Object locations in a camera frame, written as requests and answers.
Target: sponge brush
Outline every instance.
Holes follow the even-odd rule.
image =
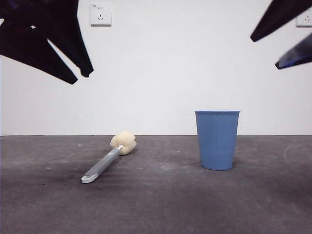
[[[129,131],[123,131],[111,140],[110,146],[113,148],[118,148],[120,145],[123,147],[120,149],[120,155],[127,155],[130,153],[137,143],[135,142],[136,136],[130,133]]]

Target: ribbed cup rim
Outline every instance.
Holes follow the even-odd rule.
[[[225,111],[218,111],[218,110],[202,110],[202,111],[195,111],[195,112],[240,112],[240,111],[236,111],[236,110],[225,110]]]

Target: electrical outlet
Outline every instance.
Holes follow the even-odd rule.
[[[312,27],[312,8],[309,8],[296,19],[297,27]]]
[[[112,25],[111,4],[92,4],[90,9],[91,26]]]

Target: white wall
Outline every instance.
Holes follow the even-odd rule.
[[[112,27],[89,26],[90,3],[90,78],[68,59],[73,86],[1,57],[3,135],[196,134],[196,109],[241,110],[240,135],[312,134],[312,64],[274,66],[311,30],[249,38],[270,0],[111,0]]]

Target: cup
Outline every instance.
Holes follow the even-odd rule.
[[[200,161],[204,168],[233,166],[239,111],[195,111]]]

